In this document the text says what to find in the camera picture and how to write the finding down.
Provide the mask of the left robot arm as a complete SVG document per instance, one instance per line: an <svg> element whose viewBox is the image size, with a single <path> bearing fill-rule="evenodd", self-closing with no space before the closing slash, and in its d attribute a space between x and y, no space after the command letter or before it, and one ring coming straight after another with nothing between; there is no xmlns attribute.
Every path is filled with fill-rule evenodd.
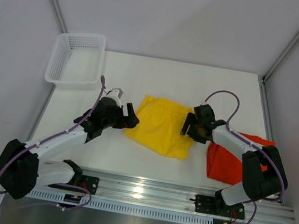
<svg viewBox="0 0 299 224"><path fill-rule="evenodd" d="M36 186L52 186L76 190L81 186L83 170L72 160L50 164L52 157L76 146L98 138L107 128L132 129L140 122L133 105L127 103L127 115L123 106L112 98L96 101L83 115L74 119L64 131L42 140L22 143L9 141L0 155L0 194L8 193L13 199L29 194Z"/></svg>

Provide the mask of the yellow shorts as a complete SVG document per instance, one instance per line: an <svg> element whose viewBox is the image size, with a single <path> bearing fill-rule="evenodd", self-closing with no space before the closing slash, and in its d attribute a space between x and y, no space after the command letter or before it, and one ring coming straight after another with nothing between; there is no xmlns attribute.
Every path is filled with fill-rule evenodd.
<svg viewBox="0 0 299 224"><path fill-rule="evenodd" d="M165 98L145 96L136 111L140 123L125 136L164 157L185 160L194 140L180 134L193 109Z"/></svg>

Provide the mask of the orange shorts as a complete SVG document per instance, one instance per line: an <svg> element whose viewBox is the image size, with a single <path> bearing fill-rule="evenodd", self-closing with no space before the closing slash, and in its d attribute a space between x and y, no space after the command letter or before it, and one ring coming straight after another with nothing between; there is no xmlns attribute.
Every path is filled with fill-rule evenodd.
<svg viewBox="0 0 299 224"><path fill-rule="evenodd" d="M213 130L212 137L214 142L207 150L207 176L230 185L242 182L242 157L245 152L255 151L254 145L259 148L275 145L255 135L243 134L240 140L226 126Z"/></svg>

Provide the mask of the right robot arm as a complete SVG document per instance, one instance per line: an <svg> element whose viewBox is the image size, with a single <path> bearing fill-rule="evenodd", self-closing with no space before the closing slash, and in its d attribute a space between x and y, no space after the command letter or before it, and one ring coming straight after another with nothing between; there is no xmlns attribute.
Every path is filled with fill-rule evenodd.
<svg viewBox="0 0 299 224"><path fill-rule="evenodd" d="M220 145L241 162L242 181L215 193L212 206L219 215L230 212L233 205L280 197L288 187L288 181L279 150L273 146L260 145L240 134L228 123L215 118L208 104L199 105L188 113L180 131L195 142L210 141Z"/></svg>

